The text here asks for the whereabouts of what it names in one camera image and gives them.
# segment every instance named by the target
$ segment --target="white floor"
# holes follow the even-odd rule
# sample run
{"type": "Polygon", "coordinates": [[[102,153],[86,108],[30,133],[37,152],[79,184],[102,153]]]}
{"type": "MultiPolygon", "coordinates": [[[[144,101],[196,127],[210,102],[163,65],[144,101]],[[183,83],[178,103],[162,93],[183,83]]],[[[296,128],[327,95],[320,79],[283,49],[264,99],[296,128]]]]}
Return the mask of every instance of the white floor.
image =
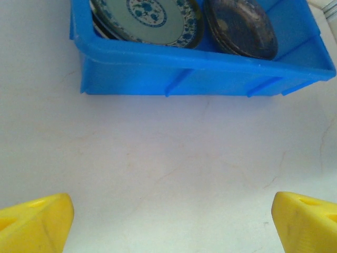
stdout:
{"type": "Polygon", "coordinates": [[[337,80],[274,98],[81,95],[68,2],[0,9],[0,208],[68,192],[65,253],[278,253],[277,191],[337,202],[337,80]]]}

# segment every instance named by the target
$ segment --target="blue and white plate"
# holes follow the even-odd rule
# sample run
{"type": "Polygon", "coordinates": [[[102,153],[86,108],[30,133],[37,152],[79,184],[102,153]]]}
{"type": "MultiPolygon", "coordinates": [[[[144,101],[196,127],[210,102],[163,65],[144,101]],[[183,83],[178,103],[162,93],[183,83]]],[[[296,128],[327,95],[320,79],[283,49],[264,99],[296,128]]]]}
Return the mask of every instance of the blue and white plate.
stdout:
{"type": "Polygon", "coordinates": [[[123,40],[195,48],[204,33],[195,0],[91,0],[97,20],[123,40]]]}

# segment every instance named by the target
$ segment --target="blue plastic tray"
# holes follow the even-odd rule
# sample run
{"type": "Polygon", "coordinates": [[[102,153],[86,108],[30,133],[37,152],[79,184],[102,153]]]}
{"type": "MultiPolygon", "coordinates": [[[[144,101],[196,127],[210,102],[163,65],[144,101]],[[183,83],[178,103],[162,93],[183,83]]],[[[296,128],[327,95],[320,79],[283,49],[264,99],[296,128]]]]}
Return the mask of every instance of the blue plastic tray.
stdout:
{"type": "Polygon", "coordinates": [[[71,2],[87,94],[287,95],[336,75],[306,0],[258,1],[279,41],[273,61],[218,53],[208,31],[195,50],[106,40],[94,32],[89,0],[71,2]]]}

